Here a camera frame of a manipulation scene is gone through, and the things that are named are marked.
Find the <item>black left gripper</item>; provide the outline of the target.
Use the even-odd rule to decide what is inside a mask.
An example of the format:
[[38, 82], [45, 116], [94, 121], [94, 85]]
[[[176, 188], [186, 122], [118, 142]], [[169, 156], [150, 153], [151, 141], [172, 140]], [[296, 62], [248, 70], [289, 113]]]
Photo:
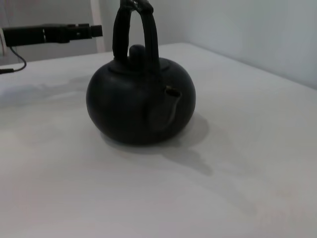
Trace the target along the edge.
[[46, 24], [2, 28], [7, 47], [46, 43], [69, 43], [103, 36], [101, 25], [90, 24]]

